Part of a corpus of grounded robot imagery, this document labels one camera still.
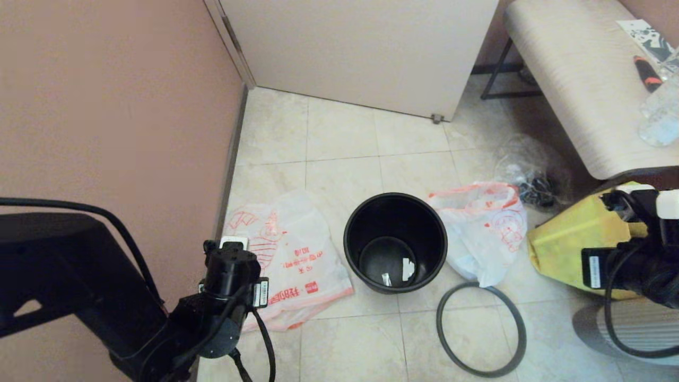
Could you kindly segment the white red-print plastic bag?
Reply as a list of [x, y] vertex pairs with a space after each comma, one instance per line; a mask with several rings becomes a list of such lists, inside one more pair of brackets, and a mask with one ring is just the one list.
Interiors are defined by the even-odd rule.
[[270, 331], [298, 328], [354, 293], [329, 225], [305, 191], [238, 206], [227, 214], [222, 233], [247, 238], [269, 279], [268, 305], [258, 312]]
[[528, 216], [516, 186], [475, 182], [429, 194], [448, 235], [447, 262], [466, 280], [494, 287], [524, 253]]

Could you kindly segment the yellow fabric tote bag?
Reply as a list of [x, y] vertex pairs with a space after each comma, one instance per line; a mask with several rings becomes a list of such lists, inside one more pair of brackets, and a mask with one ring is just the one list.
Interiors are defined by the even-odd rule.
[[607, 210], [602, 195], [585, 196], [528, 232], [529, 259], [541, 275], [599, 296], [604, 290], [585, 285], [580, 252], [584, 248], [614, 248], [619, 242], [647, 236], [644, 223], [624, 222]]

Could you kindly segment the clear bag with black items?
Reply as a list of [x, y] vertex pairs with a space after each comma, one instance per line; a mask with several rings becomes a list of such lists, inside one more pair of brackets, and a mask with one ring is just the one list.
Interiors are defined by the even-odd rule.
[[574, 201], [571, 172], [562, 155], [526, 134], [514, 134], [495, 152], [494, 180], [512, 184], [524, 205], [562, 210]]

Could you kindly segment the black round trash bin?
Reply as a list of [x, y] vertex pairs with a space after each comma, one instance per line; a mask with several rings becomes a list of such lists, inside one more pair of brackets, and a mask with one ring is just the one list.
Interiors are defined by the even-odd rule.
[[[448, 235], [437, 212], [422, 199], [383, 193], [365, 200], [350, 215], [343, 249], [353, 273], [374, 292], [410, 293], [439, 275]], [[410, 283], [401, 281], [402, 258], [415, 263]], [[382, 273], [390, 273], [392, 286], [382, 284]]]

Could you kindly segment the white ribbed round bin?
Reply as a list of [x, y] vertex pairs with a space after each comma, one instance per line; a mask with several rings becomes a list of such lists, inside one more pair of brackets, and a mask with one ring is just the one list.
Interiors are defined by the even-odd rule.
[[[614, 331], [624, 345], [641, 351], [679, 346], [679, 310], [636, 298], [614, 301], [611, 312]], [[679, 368], [679, 355], [650, 359], [635, 357], [619, 350], [607, 332], [603, 304], [587, 306], [575, 312], [572, 325], [575, 334], [585, 346], [597, 353], [620, 360]]]

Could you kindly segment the crumpled clear plastic bottle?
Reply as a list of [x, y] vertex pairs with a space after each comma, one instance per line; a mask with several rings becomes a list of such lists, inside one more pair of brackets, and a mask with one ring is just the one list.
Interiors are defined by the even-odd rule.
[[643, 102], [641, 111], [638, 135], [648, 145], [665, 147], [679, 140], [679, 72]]

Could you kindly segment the grey baseboard strip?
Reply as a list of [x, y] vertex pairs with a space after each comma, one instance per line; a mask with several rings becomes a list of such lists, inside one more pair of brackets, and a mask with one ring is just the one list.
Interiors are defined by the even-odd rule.
[[225, 162], [225, 171], [223, 173], [223, 187], [222, 194], [219, 201], [219, 210], [216, 215], [216, 220], [213, 229], [213, 239], [220, 239], [225, 225], [225, 216], [227, 215], [228, 205], [230, 202], [231, 186], [233, 184], [233, 177], [236, 169], [236, 160], [240, 145], [240, 138], [244, 124], [245, 113], [247, 111], [247, 99], [249, 89], [246, 84], [242, 86], [240, 103], [236, 121], [231, 132], [230, 145], [227, 150], [227, 157]]

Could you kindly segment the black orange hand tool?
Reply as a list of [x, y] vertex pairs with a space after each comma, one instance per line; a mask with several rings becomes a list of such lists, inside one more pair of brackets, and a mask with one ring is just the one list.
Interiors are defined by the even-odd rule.
[[639, 78], [648, 92], [653, 93], [664, 84], [664, 80], [660, 78], [647, 59], [635, 55], [633, 56], [633, 62], [638, 71]]

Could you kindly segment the beige wood-grain bench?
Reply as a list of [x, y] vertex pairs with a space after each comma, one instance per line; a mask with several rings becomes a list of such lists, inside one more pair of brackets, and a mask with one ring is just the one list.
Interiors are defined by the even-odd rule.
[[619, 26], [618, 0], [514, 0], [507, 34], [533, 73], [588, 173], [679, 167], [679, 143], [653, 147], [638, 135], [648, 92], [633, 57], [642, 50]]

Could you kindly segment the dark metal bench leg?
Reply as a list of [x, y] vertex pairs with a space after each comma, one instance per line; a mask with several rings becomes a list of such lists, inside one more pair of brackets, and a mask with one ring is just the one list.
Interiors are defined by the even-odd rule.
[[511, 50], [513, 46], [513, 41], [511, 37], [507, 39], [507, 43], [505, 44], [502, 53], [500, 54], [499, 60], [495, 64], [492, 72], [491, 72], [491, 77], [488, 80], [488, 82], [485, 85], [485, 88], [482, 91], [482, 94], [480, 95], [480, 99], [482, 101], [490, 101], [490, 100], [499, 100], [499, 99], [519, 99], [519, 98], [531, 98], [531, 97], [541, 97], [543, 96], [543, 92], [541, 90], [523, 90], [523, 91], [516, 91], [516, 92], [500, 92], [500, 93], [492, 93], [492, 88], [493, 85], [495, 84], [495, 81], [497, 80], [497, 77], [499, 77], [499, 74], [502, 72], [502, 68], [504, 66], [505, 60], [509, 54], [509, 51]]

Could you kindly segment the black white printed sheet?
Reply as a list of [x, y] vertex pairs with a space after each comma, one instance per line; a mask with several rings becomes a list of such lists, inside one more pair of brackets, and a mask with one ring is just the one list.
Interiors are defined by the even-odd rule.
[[617, 20], [618, 24], [642, 51], [657, 64], [679, 67], [679, 46], [672, 46], [663, 34], [642, 19]]

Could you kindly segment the white door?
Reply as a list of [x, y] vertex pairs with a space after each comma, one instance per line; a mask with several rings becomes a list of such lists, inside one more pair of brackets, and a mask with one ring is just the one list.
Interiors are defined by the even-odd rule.
[[499, 0], [219, 0], [255, 84], [451, 121]]

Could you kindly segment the white door frame trim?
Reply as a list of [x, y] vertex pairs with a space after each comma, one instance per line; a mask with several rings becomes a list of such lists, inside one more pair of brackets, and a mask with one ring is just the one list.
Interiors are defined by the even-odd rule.
[[254, 89], [257, 86], [255, 78], [247, 65], [247, 60], [245, 59], [230, 20], [223, 9], [221, 0], [203, 0], [203, 2], [213, 19], [214, 25], [223, 41], [223, 45], [227, 49], [241, 80], [245, 83], [248, 90]]

